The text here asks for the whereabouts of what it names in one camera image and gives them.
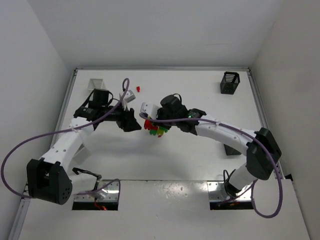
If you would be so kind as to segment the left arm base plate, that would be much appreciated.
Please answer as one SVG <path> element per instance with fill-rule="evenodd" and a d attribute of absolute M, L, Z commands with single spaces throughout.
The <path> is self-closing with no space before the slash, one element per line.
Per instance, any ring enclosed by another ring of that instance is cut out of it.
<path fill-rule="evenodd" d="M 121 191 L 121 181 L 119 179 L 102 180 L 98 187 L 101 188 L 101 190 L 97 193 L 75 195 L 73 201 L 84 203 L 93 203 L 95 200 L 97 203 L 119 202 Z"/>

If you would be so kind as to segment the lego brick cluster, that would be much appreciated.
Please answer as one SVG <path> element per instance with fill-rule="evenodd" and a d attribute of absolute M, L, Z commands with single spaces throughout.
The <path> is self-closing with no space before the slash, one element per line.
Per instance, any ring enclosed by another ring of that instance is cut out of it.
<path fill-rule="evenodd" d="M 161 138 L 165 133 L 169 131 L 165 127 L 157 126 L 154 123 L 152 123 L 150 121 L 150 118 L 144 121 L 144 129 L 148 130 L 150 135 L 157 136 L 158 138 Z"/>

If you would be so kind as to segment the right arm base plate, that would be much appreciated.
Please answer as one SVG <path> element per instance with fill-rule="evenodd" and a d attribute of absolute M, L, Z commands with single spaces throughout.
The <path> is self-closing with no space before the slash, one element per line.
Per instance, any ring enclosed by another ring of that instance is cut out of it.
<path fill-rule="evenodd" d="M 229 200 L 229 202 L 249 202 L 251 196 L 251 186 L 246 185 L 239 193 L 236 194 L 236 199 L 232 200 L 223 190 L 223 181 L 208 181 L 207 190 L 210 203 L 220 203 Z"/>

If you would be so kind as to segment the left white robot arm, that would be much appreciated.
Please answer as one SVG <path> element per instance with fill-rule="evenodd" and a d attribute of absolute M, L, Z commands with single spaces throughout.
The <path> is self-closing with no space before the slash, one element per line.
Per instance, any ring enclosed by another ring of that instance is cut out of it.
<path fill-rule="evenodd" d="M 101 122 L 115 122 L 124 132 L 141 130 L 133 108 L 127 104 L 136 97 L 131 90 L 120 95 L 117 106 L 111 105 L 111 92 L 94 89 L 74 112 L 69 132 L 63 133 L 40 159 L 26 166 L 28 194 L 35 199 L 63 205 L 72 195 L 89 194 L 98 198 L 102 177 L 97 173 L 72 166 L 71 162 L 84 141 Z"/>

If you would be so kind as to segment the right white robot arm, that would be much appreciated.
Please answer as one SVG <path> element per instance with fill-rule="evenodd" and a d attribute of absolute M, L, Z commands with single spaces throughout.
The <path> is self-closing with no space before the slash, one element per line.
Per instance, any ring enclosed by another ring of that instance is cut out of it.
<path fill-rule="evenodd" d="M 230 198 L 235 198 L 245 186 L 257 180 L 268 180 L 282 155 L 267 128 L 254 131 L 229 125 L 203 110 L 188 109 L 173 94 L 161 100 L 156 123 L 165 128 L 175 126 L 182 132 L 213 139 L 245 156 L 245 163 L 235 169 L 221 187 L 221 194 Z"/>

